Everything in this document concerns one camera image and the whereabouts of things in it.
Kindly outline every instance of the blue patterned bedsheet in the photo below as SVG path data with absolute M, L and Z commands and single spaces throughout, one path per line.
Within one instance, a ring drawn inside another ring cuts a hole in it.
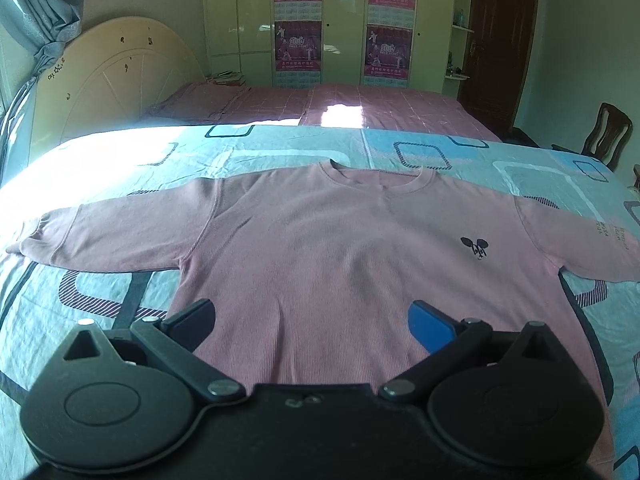
M 356 168 L 429 166 L 475 184 L 534 197 L 640 238 L 640 202 L 601 163 L 571 153 L 431 134 L 304 126 L 189 126 L 95 134 L 53 150 L 0 189 L 0 478 L 34 467 L 19 428 L 22 399 L 78 319 L 104 329 L 164 316 L 178 271 L 88 274 L 4 252 L 23 219 L 47 210 L 332 158 Z M 640 284 L 565 272 L 601 375 L 614 431 L 615 475 L 640 476 Z

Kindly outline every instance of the wooden door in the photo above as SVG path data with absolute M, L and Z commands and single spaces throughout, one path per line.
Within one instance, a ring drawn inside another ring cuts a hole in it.
M 496 135 L 513 125 L 529 63 L 538 0 L 473 0 L 460 102 Z

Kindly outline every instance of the shelf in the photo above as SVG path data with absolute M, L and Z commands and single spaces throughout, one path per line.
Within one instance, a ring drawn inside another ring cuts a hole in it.
M 457 30 L 464 30 L 465 32 L 468 32 L 469 34 L 473 34 L 474 33 L 470 28 L 460 27 L 459 25 L 451 25 L 451 28 L 456 28 Z
M 446 75 L 444 79 L 451 79 L 452 81 L 466 81 L 469 79 L 468 75 L 456 74 L 456 75 Z

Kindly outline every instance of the pink sweatshirt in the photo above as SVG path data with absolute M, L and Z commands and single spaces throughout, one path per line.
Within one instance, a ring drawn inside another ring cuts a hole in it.
M 545 321 L 603 405 L 558 272 L 640 281 L 623 228 L 433 170 L 331 161 L 56 210 L 8 250 L 88 272 L 180 269 L 170 313 L 211 299 L 216 327 L 196 355 L 248 387 L 377 387 L 426 357 L 407 327 L 424 300 L 496 330 Z M 591 464 L 610 477 L 612 460 L 607 418 Z

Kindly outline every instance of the sweatshirt collar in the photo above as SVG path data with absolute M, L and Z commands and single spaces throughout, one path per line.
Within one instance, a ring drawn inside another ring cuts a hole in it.
M 356 168 L 349 168 L 348 166 L 343 166 L 338 164 L 334 160 L 324 160 L 320 162 L 320 169 L 322 172 L 331 180 L 336 182 L 337 184 L 341 184 L 342 186 L 353 187 L 354 189 L 361 190 L 376 190 L 382 193 L 389 194 L 402 194 L 402 193 L 411 193 L 414 191 L 418 191 L 423 187 L 427 186 L 434 180 L 434 176 L 436 175 L 435 170 L 430 170 L 429 168 L 422 167 L 419 171 L 408 171 L 408 172 L 399 172 L 399 171 L 385 171 L 385 170 L 359 170 L 359 171 L 382 171 L 384 173 L 395 173 L 402 174 L 406 176 L 413 176 L 414 178 L 407 182 L 406 184 L 401 184 L 399 186 L 382 186 L 380 184 L 363 184 L 361 182 L 357 182 L 346 177 L 340 170 L 354 170 Z

